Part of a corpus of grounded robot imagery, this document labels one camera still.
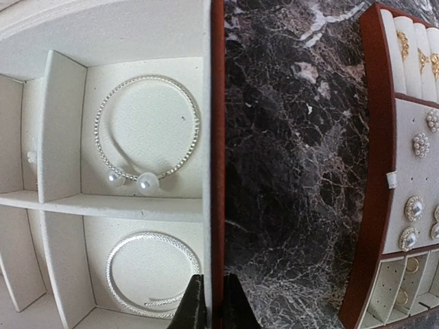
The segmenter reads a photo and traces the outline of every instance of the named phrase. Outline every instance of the ring roll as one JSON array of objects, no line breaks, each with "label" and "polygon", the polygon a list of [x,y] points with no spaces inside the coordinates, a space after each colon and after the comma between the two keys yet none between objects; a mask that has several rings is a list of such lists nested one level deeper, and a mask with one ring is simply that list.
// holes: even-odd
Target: ring roll
[{"label": "ring roll", "polygon": [[[426,101],[437,101],[436,96],[436,81],[434,80],[433,71],[431,69],[431,60],[430,60],[430,44],[428,41],[427,30],[425,29],[425,25],[420,23],[414,24],[414,31],[416,33],[416,41],[418,43],[418,48],[422,51],[423,55],[426,56],[426,61],[424,65],[423,71],[420,73],[420,82],[422,86],[423,99]],[[421,55],[419,57],[419,63],[422,66]]]},{"label": "ring roll", "polygon": [[[405,16],[395,17],[393,20],[396,30],[403,32],[409,43],[408,56],[403,61],[407,95],[421,99],[423,92],[420,82],[418,43],[416,42],[413,20]],[[399,51],[402,52],[401,42],[399,42]]]},{"label": "ring roll", "polygon": [[381,18],[383,19],[385,36],[392,65],[393,87],[396,93],[407,94],[405,87],[405,76],[403,59],[399,50],[398,38],[396,37],[396,28],[393,21],[392,13],[386,9],[381,9]]},{"label": "ring roll", "polygon": [[[435,68],[435,54],[438,54],[439,56],[439,29],[436,29],[435,27],[430,27],[429,29],[427,29],[427,36],[428,36],[428,41],[430,44],[430,52],[431,52],[431,67],[434,69]],[[439,103],[439,76],[438,79],[436,79],[435,77],[435,83],[436,83],[436,95],[437,95],[437,99],[436,102]]]}]

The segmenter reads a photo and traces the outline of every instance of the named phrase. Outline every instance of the white tray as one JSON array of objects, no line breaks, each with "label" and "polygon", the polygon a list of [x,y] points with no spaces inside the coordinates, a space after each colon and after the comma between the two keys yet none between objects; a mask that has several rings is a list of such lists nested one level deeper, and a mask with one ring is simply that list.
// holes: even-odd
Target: white tray
[{"label": "white tray", "polygon": [[[211,281],[209,20],[207,0],[28,0],[0,12],[6,328],[166,328],[170,320],[132,315],[106,286],[108,253],[136,232],[180,239]],[[191,91],[202,131],[187,164],[154,197],[142,197],[135,184],[105,184],[92,126],[111,89],[151,73]],[[114,108],[104,112],[101,138],[116,165],[160,173],[185,154],[193,122],[175,91],[141,82],[121,91]],[[113,271],[140,304],[183,292],[191,277],[182,253],[158,241],[123,249]]]}]

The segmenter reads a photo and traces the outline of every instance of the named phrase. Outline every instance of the silver bangle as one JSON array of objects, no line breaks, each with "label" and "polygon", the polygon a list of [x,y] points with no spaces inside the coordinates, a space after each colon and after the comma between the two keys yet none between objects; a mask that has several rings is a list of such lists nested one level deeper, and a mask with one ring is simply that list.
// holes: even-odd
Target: silver bangle
[{"label": "silver bangle", "polygon": [[174,247],[178,248],[191,262],[192,267],[192,274],[200,274],[200,262],[197,258],[197,256],[192,252],[192,250],[185,245],[183,242],[173,238],[172,236],[169,236],[167,234],[163,233],[157,233],[157,232],[140,232],[133,234],[132,236],[129,236],[128,238],[125,238],[118,242],[113,249],[111,250],[110,254],[108,255],[107,262],[106,262],[106,281],[108,288],[110,289],[111,294],[113,297],[123,306],[125,306],[128,310],[130,310],[133,313],[136,313],[137,315],[143,316],[143,317],[154,317],[157,319],[171,319],[174,317],[175,313],[165,313],[160,314],[157,312],[152,312],[151,310],[148,310],[148,307],[151,306],[162,306],[162,305],[168,305],[173,304],[176,302],[179,302],[182,298],[185,292],[182,292],[180,295],[172,298],[167,298],[165,300],[158,300],[154,302],[146,302],[143,306],[140,306],[138,304],[135,304],[134,302],[130,301],[127,297],[123,295],[123,293],[117,288],[117,285],[115,284],[115,280],[112,276],[112,262],[117,254],[117,252],[127,245],[130,242],[137,241],[137,240],[158,240],[163,241],[166,243],[169,243],[170,245],[173,245]]},{"label": "silver bangle", "polygon": [[[114,96],[115,93],[117,93],[125,86],[145,80],[155,80],[155,81],[164,82],[166,84],[173,86],[183,95],[183,97],[186,99],[187,103],[191,108],[191,112],[193,115],[194,131],[193,131],[193,138],[191,144],[185,156],[183,156],[183,158],[180,161],[178,161],[178,163],[173,168],[163,173],[160,173],[158,175],[147,172],[141,174],[140,176],[137,176],[131,173],[126,173],[122,169],[116,167],[107,158],[107,156],[104,153],[104,150],[102,149],[102,145],[99,137],[99,124],[101,123],[102,112],[107,106],[108,101],[111,99],[112,96]],[[160,186],[158,181],[177,172],[177,170],[179,170],[186,163],[186,161],[188,161],[193,150],[195,149],[195,146],[197,145],[198,142],[198,137],[200,135],[199,108],[192,94],[180,82],[177,82],[176,80],[171,79],[170,77],[164,77],[162,75],[140,75],[138,77],[133,77],[132,79],[122,82],[121,84],[116,86],[112,91],[110,91],[110,93],[104,98],[96,114],[95,124],[94,124],[94,135],[95,135],[95,145],[97,151],[99,152],[99,155],[101,159],[104,161],[104,163],[106,164],[106,166],[110,169],[110,172],[107,175],[107,180],[109,184],[111,184],[112,187],[119,187],[125,183],[126,179],[128,179],[128,180],[132,180],[133,182],[137,182],[137,188],[140,193],[144,195],[153,195],[155,194],[155,192],[157,192]]]}]

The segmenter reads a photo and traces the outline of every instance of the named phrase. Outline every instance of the black marble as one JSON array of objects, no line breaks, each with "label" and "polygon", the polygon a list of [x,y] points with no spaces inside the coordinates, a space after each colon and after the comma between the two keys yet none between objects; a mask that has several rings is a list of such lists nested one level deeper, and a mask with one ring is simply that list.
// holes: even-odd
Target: black marble
[{"label": "black marble", "polygon": [[[438,25],[439,4],[383,1]],[[372,1],[226,0],[226,268],[264,328],[343,328],[368,159]],[[439,328],[439,312],[392,328]]]}]

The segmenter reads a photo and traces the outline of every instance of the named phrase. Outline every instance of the twisted silver bangle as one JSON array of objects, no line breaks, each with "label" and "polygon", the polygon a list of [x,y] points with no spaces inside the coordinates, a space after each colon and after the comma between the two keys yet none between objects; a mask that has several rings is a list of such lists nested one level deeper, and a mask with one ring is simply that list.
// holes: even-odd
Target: twisted silver bangle
[{"label": "twisted silver bangle", "polygon": [[173,304],[176,302],[179,302],[182,298],[185,292],[182,292],[180,295],[172,298],[167,298],[165,300],[158,300],[155,302],[146,302],[144,303],[144,306],[137,305],[130,301],[127,297],[123,295],[123,293],[117,288],[117,285],[115,284],[115,280],[112,276],[112,262],[113,258],[117,254],[117,252],[123,248],[125,245],[127,245],[130,242],[138,241],[138,240],[158,240],[163,241],[166,243],[169,243],[170,245],[173,245],[174,247],[178,248],[191,262],[192,267],[192,275],[200,274],[200,262],[197,258],[197,256],[192,252],[192,250],[185,245],[183,242],[175,239],[172,236],[169,236],[167,234],[163,233],[157,233],[157,232],[140,232],[133,234],[132,236],[129,236],[128,238],[125,238],[118,242],[111,252],[108,255],[107,262],[106,262],[106,281],[108,288],[110,289],[111,294],[113,297],[123,306],[125,306],[128,310],[130,310],[133,313],[136,313],[137,315],[141,315],[143,317],[154,317],[157,319],[171,319],[174,317],[175,313],[165,313],[165,314],[157,314],[153,313],[152,311],[148,310],[148,307],[151,306],[162,306],[162,305],[168,305]]},{"label": "twisted silver bangle", "polygon": [[[180,161],[178,161],[178,163],[173,168],[165,172],[162,172],[158,175],[155,175],[153,173],[144,173],[140,176],[137,176],[131,173],[127,173],[124,170],[116,167],[107,158],[107,156],[104,153],[104,150],[102,149],[102,145],[99,137],[99,125],[101,123],[102,112],[106,108],[108,101],[111,99],[111,97],[114,96],[115,93],[117,93],[125,86],[145,80],[155,80],[155,81],[164,82],[166,84],[169,84],[170,86],[173,86],[178,92],[180,92],[183,95],[183,97],[186,99],[187,103],[191,108],[191,112],[193,115],[194,132],[193,132],[193,138],[191,140],[191,144],[189,145],[189,148],[185,156],[183,156],[183,158]],[[110,93],[104,98],[104,100],[101,103],[101,106],[99,107],[99,110],[97,111],[93,131],[94,131],[95,145],[97,151],[99,152],[99,155],[101,159],[104,161],[105,165],[113,173],[107,177],[109,182],[113,186],[118,187],[125,183],[125,179],[132,180],[133,182],[138,182],[139,178],[145,175],[144,179],[142,179],[142,182],[140,184],[138,183],[139,191],[144,195],[152,195],[158,189],[158,185],[159,185],[158,181],[177,172],[177,170],[179,170],[186,163],[186,161],[188,161],[189,157],[193,153],[193,150],[195,149],[195,146],[197,145],[198,142],[198,137],[200,135],[199,108],[192,94],[180,82],[177,82],[176,80],[170,77],[165,77],[162,75],[140,75],[138,77],[133,77],[132,79],[128,79],[122,82],[121,84],[116,86],[112,91],[110,91]]]}]

